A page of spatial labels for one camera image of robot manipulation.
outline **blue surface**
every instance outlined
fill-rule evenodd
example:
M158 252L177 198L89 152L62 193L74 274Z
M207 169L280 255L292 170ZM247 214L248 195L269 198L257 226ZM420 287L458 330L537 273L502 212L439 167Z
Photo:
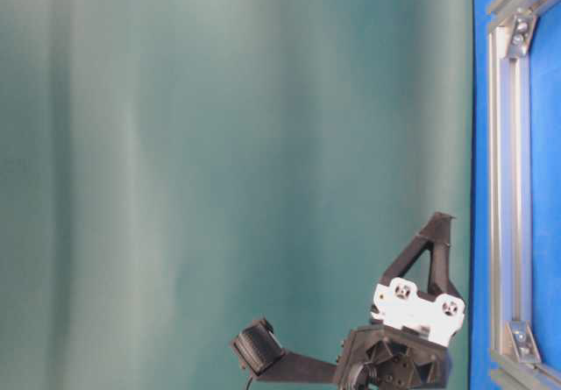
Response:
M543 361L561 370L561 5L539 20L530 51L533 327Z
M471 371L472 389L498 388L489 379L492 366L488 356L488 216L487 216L487 78L486 24L490 17L485 8L491 0L473 0L474 18L474 101L473 112L473 184L472 184L472 317Z

